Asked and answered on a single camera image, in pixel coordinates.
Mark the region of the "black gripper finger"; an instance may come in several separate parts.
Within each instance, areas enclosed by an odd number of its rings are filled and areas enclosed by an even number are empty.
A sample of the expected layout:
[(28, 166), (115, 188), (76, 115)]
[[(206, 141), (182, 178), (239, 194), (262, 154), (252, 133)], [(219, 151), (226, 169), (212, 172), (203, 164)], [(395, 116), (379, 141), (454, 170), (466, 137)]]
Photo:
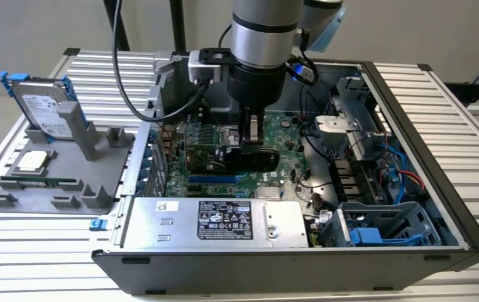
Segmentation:
[(256, 153), (263, 146), (264, 110), (252, 111), (247, 106), (240, 107), (240, 151)]

